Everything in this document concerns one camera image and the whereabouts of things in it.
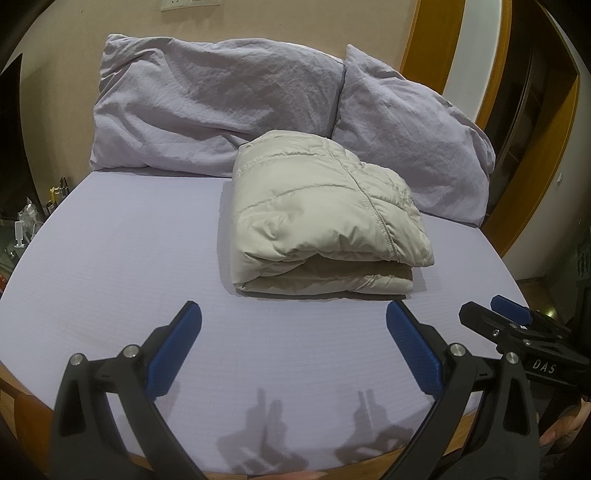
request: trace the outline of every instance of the light switch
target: light switch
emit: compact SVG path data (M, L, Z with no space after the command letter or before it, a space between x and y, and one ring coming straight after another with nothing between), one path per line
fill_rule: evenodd
M177 10L179 8L206 7L220 5L222 0L162 0L160 11Z

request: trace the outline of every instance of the metal screw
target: metal screw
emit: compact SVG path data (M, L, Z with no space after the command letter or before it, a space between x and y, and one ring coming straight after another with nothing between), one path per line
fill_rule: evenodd
M75 353L70 357L70 363L72 365L80 365L82 363L82 360L84 360L84 355L82 355L81 353Z
M515 365L516 363L519 362L519 356L515 352L509 352L508 354L505 355L505 358L507 359L507 361L510 364L513 364L513 365Z
M123 349L123 356L125 358L133 358L139 353L139 347L137 345L128 345Z
M466 354L466 348L461 343L453 343L449 349L453 356L464 356Z

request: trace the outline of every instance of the puffer jacket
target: puffer jacket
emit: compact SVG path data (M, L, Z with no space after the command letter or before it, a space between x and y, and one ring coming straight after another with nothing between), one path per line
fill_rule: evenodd
M405 294L433 265L410 189L311 134L271 131L233 170L230 270L236 288L274 294Z

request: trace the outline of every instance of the pillow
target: pillow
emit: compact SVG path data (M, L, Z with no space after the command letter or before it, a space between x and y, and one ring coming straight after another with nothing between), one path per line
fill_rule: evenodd
M238 147L270 130L329 137L344 75L328 54L272 40L110 35L91 168L231 177Z
M332 140L397 172L422 212L480 225L495 166L484 132L429 87L352 45L345 67Z

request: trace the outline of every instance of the bed sheet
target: bed sheet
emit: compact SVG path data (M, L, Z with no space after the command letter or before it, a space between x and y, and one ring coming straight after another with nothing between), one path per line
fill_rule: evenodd
M203 329L157 406L206 471L325 469L400 447L432 404L392 341L384 300L238 293L229 179L97 171L42 227L0 300L0 361L53 406L68 358L115 356L187 300ZM457 313L497 294L525 304L481 231L424 217L435 265L407 306L449 343L498 356ZM141 453L110 395L126 445ZM472 398L469 409L476 405Z

